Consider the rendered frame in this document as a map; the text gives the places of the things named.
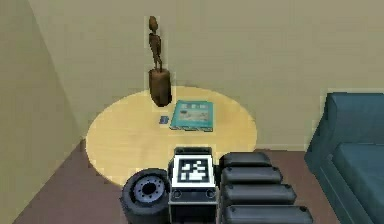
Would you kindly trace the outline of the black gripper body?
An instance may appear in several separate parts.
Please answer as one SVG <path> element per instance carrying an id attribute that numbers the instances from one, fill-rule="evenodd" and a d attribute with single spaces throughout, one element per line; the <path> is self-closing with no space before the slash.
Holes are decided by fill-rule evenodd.
<path id="1" fill-rule="evenodd" d="M 120 197 L 128 224 L 168 224 L 169 192 L 164 169 L 148 168 L 131 176 Z"/>

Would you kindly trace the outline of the round pale wooden table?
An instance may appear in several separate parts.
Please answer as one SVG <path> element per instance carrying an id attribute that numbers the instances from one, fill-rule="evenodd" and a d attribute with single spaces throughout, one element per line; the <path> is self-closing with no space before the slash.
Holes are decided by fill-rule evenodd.
<path id="1" fill-rule="evenodd" d="M 219 159 L 232 151 L 252 151 L 257 129 L 248 111 L 218 92 L 186 86 L 172 88 L 173 100 L 206 100 L 214 104 L 211 132 L 172 130 L 162 124 L 175 105 L 157 107 L 147 90 L 124 97 L 101 112 L 89 127 L 86 153 L 95 170 L 122 186 L 145 168 L 167 168 L 177 146 L 208 146 Z"/>

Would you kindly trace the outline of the teal book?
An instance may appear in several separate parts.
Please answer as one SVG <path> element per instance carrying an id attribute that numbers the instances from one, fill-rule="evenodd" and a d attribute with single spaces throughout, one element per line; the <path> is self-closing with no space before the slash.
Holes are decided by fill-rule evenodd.
<path id="1" fill-rule="evenodd" d="M 171 130 L 212 132 L 213 103 L 178 100 L 169 128 Z"/>

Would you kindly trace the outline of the brown wooden figure statue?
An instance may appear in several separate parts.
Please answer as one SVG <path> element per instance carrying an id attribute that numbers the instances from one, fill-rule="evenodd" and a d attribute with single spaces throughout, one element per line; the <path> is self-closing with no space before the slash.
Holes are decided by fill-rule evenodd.
<path id="1" fill-rule="evenodd" d="M 154 68 L 148 72 L 150 95 L 158 107 L 165 107 L 172 101 L 170 72 L 163 68 L 161 38 L 157 34 L 157 19 L 154 16 L 150 16 L 148 25 L 150 29 L 149 46 L 154 61 Z"/>

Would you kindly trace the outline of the teal sofa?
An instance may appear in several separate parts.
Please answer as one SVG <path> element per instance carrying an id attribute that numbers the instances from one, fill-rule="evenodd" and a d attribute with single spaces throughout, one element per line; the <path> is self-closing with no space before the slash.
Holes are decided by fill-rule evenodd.
<path id="1" fill-rule="evenodd" d="M 329 93 L 305 161 L 340 224 L 384 224 L 384 93 Z"/>

